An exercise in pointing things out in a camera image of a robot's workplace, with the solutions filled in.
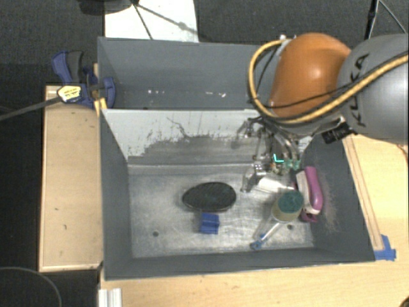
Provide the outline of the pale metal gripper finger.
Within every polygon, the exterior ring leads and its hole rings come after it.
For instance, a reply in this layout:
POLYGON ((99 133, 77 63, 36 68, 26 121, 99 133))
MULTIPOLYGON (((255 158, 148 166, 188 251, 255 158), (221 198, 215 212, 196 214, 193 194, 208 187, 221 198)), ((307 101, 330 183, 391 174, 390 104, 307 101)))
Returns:
POLYGON ((241 192, 249 193, 266 176, 265 165, 260 162, 251 164, 242 177, 241 192))

